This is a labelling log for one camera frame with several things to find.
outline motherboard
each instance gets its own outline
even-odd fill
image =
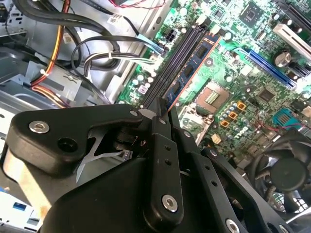
[[[251,161],[289,128],[309,127],[311,1],[179,0],[137,66],[118,103],[148,107],[166,98],[206,33],[221,40],[183,89],[181,127],[200,147],[236,163]]]

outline chip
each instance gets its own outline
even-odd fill
[[[250,1],[240,15],[240,20],[252,28],[260,20],[263,11],[254,2]]]
[[[195,55],[196,55],[198,58],[202,59],[202,58],[205,56],[205,54],[207,53],[207,51],[208,51],[208,49],[207,49],[204,45],[202,45],[202,46],[199,48],[199,50],[196,52]]]
[[[188,65],[185,70],[184,70],[184,74],[187,78],[189,78],[193,73],[193,66],[192,65]]]
[[[215,16],[217,18],[221,18],[223,16],[223,13],[221,11],[216,11]]]
[[[274,97],[274,94],[268,91],[267,89],[263,89],[258,95],[263,101],[269,102]]]
[[[178,92],[179,92],[179,89],[180,89],[180,82],[177,81],[177,82],[175,83],[175,85],[173,86],[173,92],[174,92],[174,94],[178,93]]]

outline white expansion slot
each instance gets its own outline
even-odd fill
[[[297,52],[311,61],[311,47],[287,25],[279,23],[276,25],[276,27],[274,27],[273,31],[289,45],[291,45],[295,50],[297,50]]]

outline blue connector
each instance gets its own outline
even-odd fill
[[[293,90],[297,87],[297,83],[287,77],[285,74],[277,70],[277,68],[267,62],[263,57],[259,54],[255,53],[251,49],[245,50],[245,55],[258,66],[267,71],[270,75],[279,80],[282,84],[284,84],[288,89]]]

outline integrated circuit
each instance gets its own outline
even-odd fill
[[[265,102],[269,102],[274,97],[274,94],[267,89],[263,89],[258,96]]]
[[[214,113],[229,97],[230,94],[226,90],[214,82],[209,82],[198,97],[196,103],[209,112]]]
[[[263,11],[252,1],[246,6],[240,15],[240,20],[252,28],[260,20]]]

